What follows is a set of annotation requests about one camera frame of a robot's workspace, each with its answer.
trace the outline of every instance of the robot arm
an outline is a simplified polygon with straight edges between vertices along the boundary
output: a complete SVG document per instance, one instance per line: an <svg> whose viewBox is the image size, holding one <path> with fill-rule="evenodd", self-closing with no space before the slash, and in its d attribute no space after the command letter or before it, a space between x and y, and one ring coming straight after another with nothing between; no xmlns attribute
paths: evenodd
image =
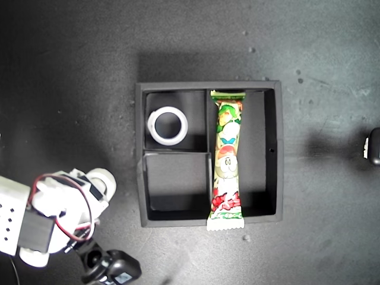
<svg viewBox="0 0 380 285"><path fill-rule="evenodd" d="M95 222L116 191L105 169L87 174L74 169L36 179L30 188L0 177L0 225L5 226L0 251L34 267L47 265L49 255L75 249L86 270L85 284L127 284L141 275L137 260L121 251L105 252L92 239Z"/></svg>

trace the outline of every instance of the black wire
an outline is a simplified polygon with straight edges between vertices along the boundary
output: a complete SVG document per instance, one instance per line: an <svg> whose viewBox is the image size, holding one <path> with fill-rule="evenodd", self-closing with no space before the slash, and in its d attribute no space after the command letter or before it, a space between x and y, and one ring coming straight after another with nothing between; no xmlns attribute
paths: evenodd
<svg viewBox="0 0 380 285"><path fill-rule="evenodd" d="M13 266L14 275L16 276L16 280L17 280L17 285L20 285L20 278L18 278L18 273L17 273L16 265L14 264L13 259L11 257L9 258L9 260L11 261L11 264Z"/></svg>

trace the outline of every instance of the colorful packaging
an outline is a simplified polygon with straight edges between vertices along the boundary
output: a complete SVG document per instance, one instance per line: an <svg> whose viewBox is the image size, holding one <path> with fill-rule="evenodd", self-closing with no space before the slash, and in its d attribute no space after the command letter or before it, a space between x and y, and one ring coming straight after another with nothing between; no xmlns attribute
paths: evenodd
<svg viewBox="0 0 380 285"><path fill-rule="evenodd" d="M238 152L240 122L245 93L221 93L211 96L219 107L215 150L213 201L207 230L244 227L239 196Z"/></svg>

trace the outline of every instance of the dark gray table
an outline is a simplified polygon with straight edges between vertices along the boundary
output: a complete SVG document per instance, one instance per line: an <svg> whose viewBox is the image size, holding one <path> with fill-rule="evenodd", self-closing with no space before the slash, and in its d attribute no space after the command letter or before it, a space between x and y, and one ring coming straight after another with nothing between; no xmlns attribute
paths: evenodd
<svg viewBox="0 0 380 285"><path fill-rule="evenodd" d="M0 174L106 167L116 197L95 237L141 262L135 284L379 284L378 1L2 1ZM284 219L242 230L142 229L137 81L281 80ZM9 260L1 278L13 284ZM80 284L75 254L21 284Z"/></svg>

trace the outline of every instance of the black box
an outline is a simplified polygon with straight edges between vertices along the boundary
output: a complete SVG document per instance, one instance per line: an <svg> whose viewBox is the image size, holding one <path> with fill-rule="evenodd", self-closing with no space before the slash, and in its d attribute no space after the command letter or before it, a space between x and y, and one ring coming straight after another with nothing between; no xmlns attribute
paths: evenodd
<svg viewBox="0 0 380 285"><path fill-rule="evenodd" d="M279 81L136 84L137 180L143 227L205 226L211 208L217 106L211 90L245 91L239 189L245 223L279 221L283 212L283 116ZM166 147L147 129L160 107L180 109L189 129Z"/></svg>

